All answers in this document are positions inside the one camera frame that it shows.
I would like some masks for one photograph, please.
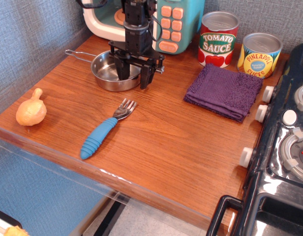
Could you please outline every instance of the toy microwave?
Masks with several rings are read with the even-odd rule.
[[[97,3],[98,0],[83,0]],[[153,48],[162,53],[179,54],[188,47],[201,27],[205,0],[158,0],[155,17],[162,26],[162,37]],[[121,0],[109,0],[101,8],[84,9],[87,27],[95,35],[114,41],[125,41]],[[160,35],[160,25],[153,24],[154,38]]]

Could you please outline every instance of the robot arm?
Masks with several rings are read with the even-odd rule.
[[[103,7],[108,0],[97,4],[83,4],[76,0],[83,8]],[[110,41],[110,56],[114,57],[120,80],[128,79],[130,65],[141,67],[141,89],[145,89],[152,82],[155,72],[162,73],[164,56],[152,48],[153,22],[157,21],[153,14],[156,0],[121,0],[125,13],[125,42]]]

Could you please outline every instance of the purple towel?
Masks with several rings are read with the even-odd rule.
[[[184,100],[242,122],[260,92],[263,79],[207,64]]]

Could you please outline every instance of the metal bowl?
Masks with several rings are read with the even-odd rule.
[[[103,52],[98,56],[66,50],[66,54],[76,57],[77,59],[84,60],[91,63],[91,71],[95,76],[97,84],[108,91],[121,92],[132,89],[138,86],[141,82],[140,73],[141,68],[138,66],[130,65],[130,76],[127,80],[119,80],[114,58],[111,58],[110,51]],[[86,54],[95,57],[92,61],[77,57],[75,54]]]

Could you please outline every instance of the oven door handle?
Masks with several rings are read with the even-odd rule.
[[[221,220],[224,217],[226,209],[228,209],[228,208],[232,208],[238,212],[237,216],[236,216],[236,221],[234,222],[234,226],[235,226],[235,224],[237,223],[238,216],[242,210],[242,206],[243,206],[242,200],[239,200],[238,198],[234,198],[229,195],[222,196],[219,199],[218,205],[215,209],[215,213],[212,217],[212,221],[207,230],[206,236],[216,236],[217,235],[217,231],[221,224]]]

